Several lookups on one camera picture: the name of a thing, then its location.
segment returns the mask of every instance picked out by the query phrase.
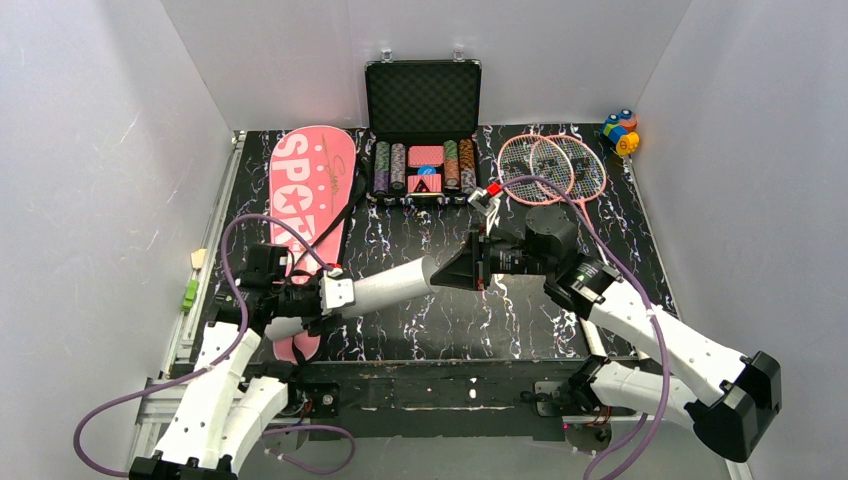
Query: black marble tabletop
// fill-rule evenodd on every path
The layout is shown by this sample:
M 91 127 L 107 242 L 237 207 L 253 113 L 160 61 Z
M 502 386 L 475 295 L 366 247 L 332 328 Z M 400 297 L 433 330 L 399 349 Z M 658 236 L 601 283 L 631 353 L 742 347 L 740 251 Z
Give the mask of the black marble tabletop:
M 476 133 L 481 179 L 494 179 L 493 162 L 501 145 L 521 133 L 567 133 L 587 143 L 607 169 L 603 195 L 587 205 L 600 236 L 636 274 L 651 300 L 674 313 L 674 305 L 660 267 L 645 214 L 638 201 L 630 168 L 602 141 L 599 124 L 480 126 Z M 374 139 L 367 129 L 349 130 L 364 159 Z M 248 132 L 236 175 L 226 222 L 245 213 L 267 213 L 268 163 L 284 131 Z M 507 199 L 501 206 L 501 226 L 519 233 L 528 207 Z M 567 214 L 576 221 L 572 212 Z M 460 248 L 469 227 L 482 220 L 469 206 L 383 207 L 362 199 L 350 220 L 343 266 L 354 279 L 378 273 L 422 255 L 438 262 L 450 259 Z M 243 225 L 232 239 L 231 264 L 238 269 L 247 247 L 267 242 L 266 225 Z M 585 227 L 580 247 L 596 252 Z M 223 275 L 216 262 L 207 288 L 216 290 Z M 342 323 L 326 334 L 318 361 L 379 360 L 543 360 L 579 359 L 589 354 L 580 323 L 558 308 L 543 292 L 540 277 L 498 276 L 485 292 L 442 289 L 439 293 L 386 308 Z M 212 295 L 206 296 L 204 311 Z M 632 346 L 602 330 L 610 356 L 635 354 Z M 273 358 L 265 339 L 254 361 Z

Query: poker chip stack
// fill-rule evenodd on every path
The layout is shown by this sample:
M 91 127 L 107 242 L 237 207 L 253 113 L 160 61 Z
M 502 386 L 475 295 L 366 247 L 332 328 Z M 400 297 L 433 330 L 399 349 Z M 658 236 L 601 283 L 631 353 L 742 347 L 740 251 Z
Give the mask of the poker chip stack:
M 403 189 L 404 174 L 406 173 L 406 147 L 402 143 L 392 145 L 391 178 L 394 190 Z
M 459 156 L 456 152 L 456 142 L 448 140 L 445 147 L 445 189 L 459 190 Z
M 375 194 L 386 194 L 389 192 L 389 157 L 389 144 L 387 142 L 377 142 L 377 159 L 374 162 Z
M 474 145 L 470 139 L 459 141 L 459 169 L 462 193 L 469 194 L 477 188 L 477 175 L 474 173 Z

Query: white wall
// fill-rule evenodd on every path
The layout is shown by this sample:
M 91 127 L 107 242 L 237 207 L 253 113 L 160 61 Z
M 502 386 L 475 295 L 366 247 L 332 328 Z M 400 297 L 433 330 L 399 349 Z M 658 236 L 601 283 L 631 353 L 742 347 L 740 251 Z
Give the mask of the white wall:
M 636 108 L 683 318 L 783 366 L 758 479 L 848 470 L 845 25 L 845 2 L 694 0 Z
M 232 129 L 368 123 L 363 67 L 483 62 L 481 123 L 583 121 L 636 103 L 689 0 L 163 0 Z
M 230 136 L 159 2 L 0 9 L 3 478 L 99 478 L 71 436 L 155 376 Z M 137 403 L 83 437 L 126 466 Z

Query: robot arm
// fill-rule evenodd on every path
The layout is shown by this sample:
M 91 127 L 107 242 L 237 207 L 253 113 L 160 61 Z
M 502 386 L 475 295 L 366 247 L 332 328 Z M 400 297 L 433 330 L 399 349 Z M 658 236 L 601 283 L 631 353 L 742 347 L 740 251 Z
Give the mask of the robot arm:
M 247 454 L 289 397 L 284 378 L 261 376 L 250 380 L 244 397 L 233 405 L 261 332 L 272 339 L 320 332 L 335 315 L 356 317 L 437 290 L 430 285 L 436 263 L 427 256 L 356 282 L 335 269 L 318 273 L 303 285 L 291 285 L 284 281 L 287 254 L 282 246 L 250 247 L 239 277 L 249 312 L 247 332 L 225 361 L 187 385 L 154 455 L 136 458 L 130 479 L 238 478 Z M 208 367 L 236 340 L 240 321 L 232 292 L 222 286 L 203 330 L 195 370 Z
M 482 205 L 485 191 L 469 199 L 486 214 L 459 253 L 431 278 L 434 285 L 483 290 L 491 275 L 545 276 L 545 293 L 560 307 L 629 340 L 659 358 L 654 329 L 636 289 L 618 271 L 577 250 L 577 226 L 557 205 L 528 211 L 523 239 L 498 232 L 496 206 Z M 719 345 L 653 306 L 662 328 L 672 377 L 666 416 L 691 427 L 710 449 L 743 462 L 781 407 L 780 365 L 764 352 L 747 357 Z M 581 374 L 560 389 L 566 399 L 592 407 L 655 411 L 662 378 L 627 369 L 605 357 L 586 361 Z

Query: pink badminton racket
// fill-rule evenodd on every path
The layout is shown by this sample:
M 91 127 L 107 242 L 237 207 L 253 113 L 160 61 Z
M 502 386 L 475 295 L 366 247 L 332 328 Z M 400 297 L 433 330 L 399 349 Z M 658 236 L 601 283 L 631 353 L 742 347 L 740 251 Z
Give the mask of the pink badminton racket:
M 498 177 L 501 183 L 513 178 L 533 174 L 532 161 L 550 165 L 557 175 L 557 186 L 569 192 L 574 183 L 574 173 L 565 152 L 556 143 L 541 135 L 526 134 L 510 138 L 498 154 Z M 510 197 L 525 205 L 550 205 L 559 200 L 549 195 L 538 182 L 524 182 L 504 189 Z
M 530 171 L 533 175 L 545 177 L 553 181 L 558 187 L 563 188 L 568 193 L 569 198 L 580 206 L 588 227 L 594 230 L 595 227 L 592 225 L 589 212 L 586 210 L 586 203 L 601 196 L 601 193 L 607 187 L 607 172 L 604 169 L 604 164 L 601 163 L 591 148 L 574 137 L 551 135 L 546 138 L 565 153 L 569 160 L 568 166 L 564 166 L 561 162 L 552 161 L 546 156 L 534 155 L 530 161 Z M 539 185 L 539 188 L 553 201 L 562 200 L 562 197 L 552 188 L 545 185 Z M 603 257 L 603 250 L 599 249 L 599 251 Z

